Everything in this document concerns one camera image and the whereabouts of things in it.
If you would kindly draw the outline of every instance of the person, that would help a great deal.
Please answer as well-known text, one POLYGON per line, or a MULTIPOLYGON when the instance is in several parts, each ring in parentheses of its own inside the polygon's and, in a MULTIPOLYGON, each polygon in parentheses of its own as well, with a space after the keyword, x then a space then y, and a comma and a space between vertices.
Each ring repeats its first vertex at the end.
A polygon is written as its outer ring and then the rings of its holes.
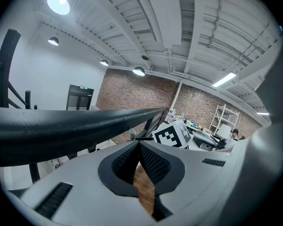
POLYGON ((234 139, 235 141, 239 141, 238 134, 239 131, 237 129, 232 130, 232 139, 234 139))

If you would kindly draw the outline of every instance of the black mesh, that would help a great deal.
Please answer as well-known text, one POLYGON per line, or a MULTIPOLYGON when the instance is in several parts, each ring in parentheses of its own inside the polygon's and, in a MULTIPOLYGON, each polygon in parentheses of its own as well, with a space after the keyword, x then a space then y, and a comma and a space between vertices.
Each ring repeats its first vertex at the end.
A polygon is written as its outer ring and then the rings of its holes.
POLYGON ((118 178, 127 183, 133 184, 138 162, 139 148, 134 146, 112 162, 112 170, 118 178))
POLYGON ((143 145, 140 145, 140 150, 141 165, 152 183, 157 184, 168 174, 171 169, 171 163, 143 145))

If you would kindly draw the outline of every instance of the black railing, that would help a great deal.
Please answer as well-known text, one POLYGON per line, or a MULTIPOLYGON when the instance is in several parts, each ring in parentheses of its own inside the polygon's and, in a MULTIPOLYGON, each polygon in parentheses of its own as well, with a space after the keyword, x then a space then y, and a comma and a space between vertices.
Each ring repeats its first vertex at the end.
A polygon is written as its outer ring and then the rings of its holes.
POLYGON ((114 111, 46 111, 31 109, 31 92, 23 100, 8 81, 10 64, 20 34, 8 30, 0 50, 0 167, 29 164, 32 181, 40 179, 37 163, 109 140, 146 121, 137 137, 148 137, 165 118, 166 108, 114 111), (24 104, 21 109, 8 98, 8 88, 24 104), (17 108, 8 109, 8 105, 17 108))

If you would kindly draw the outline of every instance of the box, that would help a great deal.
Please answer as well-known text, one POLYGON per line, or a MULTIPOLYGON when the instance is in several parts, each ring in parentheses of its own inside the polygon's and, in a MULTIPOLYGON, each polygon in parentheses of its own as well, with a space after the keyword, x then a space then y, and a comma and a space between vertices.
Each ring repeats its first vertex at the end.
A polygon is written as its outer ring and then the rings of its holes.
POLYGON ((153 131, 152 135, 157 143, 179 148, 186 148, 191 140, 183 121, 174 121, 162 129, 153 131))

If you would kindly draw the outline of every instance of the floor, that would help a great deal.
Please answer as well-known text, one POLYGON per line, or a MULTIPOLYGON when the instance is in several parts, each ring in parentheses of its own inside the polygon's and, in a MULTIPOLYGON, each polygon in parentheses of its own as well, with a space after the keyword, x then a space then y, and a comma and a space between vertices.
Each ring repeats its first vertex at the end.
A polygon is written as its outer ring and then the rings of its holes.
POLYGON ((141 165, 136 169, 133 186, 138 189, 142 206, 151 215, 154 210, 155 187, 141 165))

